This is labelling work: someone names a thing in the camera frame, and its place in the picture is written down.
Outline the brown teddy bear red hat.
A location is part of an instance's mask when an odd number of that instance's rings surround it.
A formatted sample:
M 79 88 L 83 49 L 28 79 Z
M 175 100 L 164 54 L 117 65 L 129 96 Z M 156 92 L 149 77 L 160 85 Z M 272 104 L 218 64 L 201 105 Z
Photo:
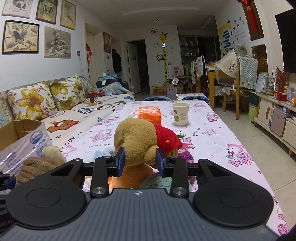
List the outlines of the brown teddy bear red hat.
M 115 150 L 125 150 L 125 167 L 121 177 L 112 177 L 112 188 L 139 188 L 155 173 L 152 169 L 156 168 L 157 148 L 165 157 L 176 157 L 182 146 L 172 130 L 140 118 L 126 118 L 114 133 Z

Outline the tan knitted plush toy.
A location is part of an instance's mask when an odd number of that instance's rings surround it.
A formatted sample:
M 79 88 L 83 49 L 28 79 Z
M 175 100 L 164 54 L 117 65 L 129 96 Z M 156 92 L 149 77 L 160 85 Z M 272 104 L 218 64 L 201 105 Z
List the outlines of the tan knitted plush toy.
M 45 147 L 42 150 L 41 157 L 29 157 L 23 161 L 16 175 L 16 186 L 20 186 L 64 163 L 66 163 L 66 159 L 58 148 L 53 146 Z

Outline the teal fluffy plush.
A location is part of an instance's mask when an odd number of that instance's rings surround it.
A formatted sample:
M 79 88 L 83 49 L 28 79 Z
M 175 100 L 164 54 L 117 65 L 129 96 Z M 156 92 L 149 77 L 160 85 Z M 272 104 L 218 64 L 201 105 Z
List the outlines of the teal fluffy plush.
M 153 175 L 147 177 L 141 184 L 141 189 L 157 189 L 164 188 L 167 192 L 171 188 L 171 177 L 161 177 L 159 173 L 154 173 Z

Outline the blue fluffy headband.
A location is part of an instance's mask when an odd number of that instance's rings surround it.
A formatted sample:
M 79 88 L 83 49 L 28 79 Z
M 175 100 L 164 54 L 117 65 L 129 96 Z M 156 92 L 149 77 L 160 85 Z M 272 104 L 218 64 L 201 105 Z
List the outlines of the blue fluffy headband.
M 115 149 L 114 148 L 104 148 L 102 151 L 97 150 L 94 153 L 94 160 L 96 160 L 99 157 L 103 156 L 115 156 Z

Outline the purple knitted hat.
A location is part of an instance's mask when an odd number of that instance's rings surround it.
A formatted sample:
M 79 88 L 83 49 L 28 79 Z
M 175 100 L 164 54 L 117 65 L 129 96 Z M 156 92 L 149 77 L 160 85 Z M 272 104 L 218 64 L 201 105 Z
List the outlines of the purple knitted hat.
M 190 149 L 193 149 L 192 143 L 183 143 L 183 146 L 178 150 L 178 156 L 184 158 L 188 163 L 194 163 L 194 157 L 190 153 Z

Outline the orange tissue pack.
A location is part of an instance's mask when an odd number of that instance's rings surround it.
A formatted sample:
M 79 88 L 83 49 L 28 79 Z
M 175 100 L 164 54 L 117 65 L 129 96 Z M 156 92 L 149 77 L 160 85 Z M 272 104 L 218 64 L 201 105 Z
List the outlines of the orange tissue pack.
M 162 124 L 162 114 L 161 110 L 155 106 L 140 106 L 138 108 L 134 108 L 130 111 L 129 118 L 140 118 L 154 125 Z

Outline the pink cartoon tablecloth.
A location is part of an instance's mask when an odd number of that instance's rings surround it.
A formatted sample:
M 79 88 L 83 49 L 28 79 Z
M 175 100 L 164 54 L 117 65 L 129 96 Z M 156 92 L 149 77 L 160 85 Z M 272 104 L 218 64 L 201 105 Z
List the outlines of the pink cartoon tablecloth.
M 174 125 L 173 101 L 129 102 L 61 151 L 68 161 L 82 158 L 85 162 L 92 162 L 97 150 L 114 148 L 115 129 L 122 120 L 128 118 L 132 109 L 140 106 L 155 106 L 161 110 L 162 125 L 175 132 L 182 143 L 194 145 L 194 148 L 190 149 L 194 162 L 207 158 L 271 191 L 271 187 L 255 161 L 218 114 L 204 101 L 188 101 L 187 103 L 189 104 L 188 124 L 176 126 Z

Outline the white paper cup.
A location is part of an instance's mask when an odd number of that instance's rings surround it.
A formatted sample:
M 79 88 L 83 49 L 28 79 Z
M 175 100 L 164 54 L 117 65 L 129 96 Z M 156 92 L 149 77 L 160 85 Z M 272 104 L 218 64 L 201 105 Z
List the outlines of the white paper cup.
M 186 126 L 188 123 L 189 104 L 184 102 L 172 104 L 174 112 L 174 124 L 176 126 Z

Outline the sofa with cartoon cover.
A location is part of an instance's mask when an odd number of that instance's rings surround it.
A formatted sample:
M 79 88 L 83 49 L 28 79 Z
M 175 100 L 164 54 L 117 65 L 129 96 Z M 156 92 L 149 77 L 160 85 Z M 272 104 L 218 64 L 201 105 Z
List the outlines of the sofa with cartoon cover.
M 45 124 L 53 145 L 61 149 L 65 148 L 79 136 L 82 136 L 93 126 L 105 120 L 115 111 L 120 110 L 125 104 L 134 101 L 133 94 L 123 88 L 118 82 L 111 84 L 111 92 L 97 92 L 97 96 L 91 99 L 89 95 L 95 93 L 94 86 L 88 79 L 82 76 L 80 78 L 85 89 L 86 99 L 70 110 L 58 110 L 52 116 L 39 120 Z M 44 82 L 50 85 L 63 79 L 65 78 L 46 80 Z M 1 91 L 1 126 L 16 120 L 5 91 Z

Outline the yellow floral cushion far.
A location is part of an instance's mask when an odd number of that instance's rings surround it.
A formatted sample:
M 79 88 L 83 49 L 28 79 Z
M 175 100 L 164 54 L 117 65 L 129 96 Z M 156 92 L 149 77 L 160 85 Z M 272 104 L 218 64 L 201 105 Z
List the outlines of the yellow floral cushion far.
M 75 75 L 49 85 L 58 110 L 70 110 L 86 99 L 82 80 Z

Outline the yellow floral cushion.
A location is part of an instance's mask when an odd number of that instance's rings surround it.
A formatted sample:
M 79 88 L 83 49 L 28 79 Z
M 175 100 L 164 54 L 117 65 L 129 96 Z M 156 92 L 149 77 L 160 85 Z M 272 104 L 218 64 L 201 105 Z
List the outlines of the yellow floral cushion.
M 75 75 L 49 85 L 58 110 L 70 110 L 86 99 L 82 80 Z
M 5 94 L 16 120 L 41 121 L 58 111 L 47 82 L 8 89 Z

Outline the cardboard box with plastic liner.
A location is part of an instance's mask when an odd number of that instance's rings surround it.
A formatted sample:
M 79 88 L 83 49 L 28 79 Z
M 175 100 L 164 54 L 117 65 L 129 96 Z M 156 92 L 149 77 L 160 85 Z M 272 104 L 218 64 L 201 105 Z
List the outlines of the cardboard box with plastic liner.
M 45 124 L 38 120 L 14 120 L 1 128 L 1 171 L 16 175 L 29 157 L 41 157 L 52 146 Z

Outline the yellow floral cushion near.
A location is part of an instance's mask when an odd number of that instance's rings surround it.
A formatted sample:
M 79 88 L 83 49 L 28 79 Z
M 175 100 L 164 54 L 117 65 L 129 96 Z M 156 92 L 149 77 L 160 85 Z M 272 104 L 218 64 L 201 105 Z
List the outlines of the yellow floral cushion near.
M 41 121 L 58 111 L 47 82 L 8 89 L 5 94 L 16 120 Z

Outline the green waste bin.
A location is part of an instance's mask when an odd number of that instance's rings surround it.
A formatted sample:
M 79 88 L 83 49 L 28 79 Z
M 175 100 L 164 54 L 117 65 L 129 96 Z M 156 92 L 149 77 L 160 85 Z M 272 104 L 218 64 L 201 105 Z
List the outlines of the green waste bin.
M 249 103 L 248 104 L 248 121 L 250 123 L 254 123 L 254 118 L 257 117 L 258 114 L 258 106 Z

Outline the wooden dining chair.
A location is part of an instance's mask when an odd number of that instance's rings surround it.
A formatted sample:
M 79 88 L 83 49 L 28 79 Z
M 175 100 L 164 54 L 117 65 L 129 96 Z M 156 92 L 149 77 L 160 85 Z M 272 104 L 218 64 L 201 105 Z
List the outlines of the wooden dining chair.
M 258 60 L 234 50 L 228 52 L 214 64 L 216 80 L 222 86 L 223 111 L 226 111 L 227 98 L 234 96 L 235 118 L 239 119 L 239 101 L 249 90 L 254 90 L 257 82 Z

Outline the cream tv cabinet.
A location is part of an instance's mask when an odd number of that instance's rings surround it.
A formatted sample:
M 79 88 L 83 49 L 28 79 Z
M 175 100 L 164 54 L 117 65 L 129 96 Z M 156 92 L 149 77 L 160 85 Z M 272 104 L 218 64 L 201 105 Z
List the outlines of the cream tv cabinet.
M 258 114 L 254 125 L 259 125 L 288 148 L 288 155 L 295 154 L 295 107 L 287 101 L 279 101 L 262 92 L 259 98 Z

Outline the grey sketch child picture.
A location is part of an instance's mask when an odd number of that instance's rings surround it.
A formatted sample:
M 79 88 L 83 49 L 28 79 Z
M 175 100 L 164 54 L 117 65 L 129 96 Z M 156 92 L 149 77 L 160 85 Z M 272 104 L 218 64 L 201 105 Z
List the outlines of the grey sketch child picture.
M 71 34 L 44 27 L 44 57 L 71 59 Z

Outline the black framed cartoon picture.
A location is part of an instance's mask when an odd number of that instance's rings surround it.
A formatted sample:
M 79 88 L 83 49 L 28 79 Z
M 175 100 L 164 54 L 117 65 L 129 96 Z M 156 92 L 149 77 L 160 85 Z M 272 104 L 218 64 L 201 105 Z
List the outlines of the black framed cartoon picture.
M 39 24 L 6 20 L 1 53 L 3 55 L 38 53 L 39 30 Z

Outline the giraffe height wall sticker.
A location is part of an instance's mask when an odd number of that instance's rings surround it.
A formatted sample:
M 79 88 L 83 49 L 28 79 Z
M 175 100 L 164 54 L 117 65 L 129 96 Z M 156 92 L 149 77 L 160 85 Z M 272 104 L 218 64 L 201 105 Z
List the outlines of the giraffe height wall sticker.
M 159 40 L 154 44 L 154 49 L 161 50 L 160 54 L 156 55 L 156 60 L 158 61 L 163 61 L 163 71 L 164 71 L 164 82 L 168 83 L 169 82 L 169 74 L 168 74 L 168 50 L 167 50 L 167 42 L 173 42 L 175 41 L 176 38 L 173 38 L 172 35 L 169 35 L 166 32 L 160 32 L 159 33 Z

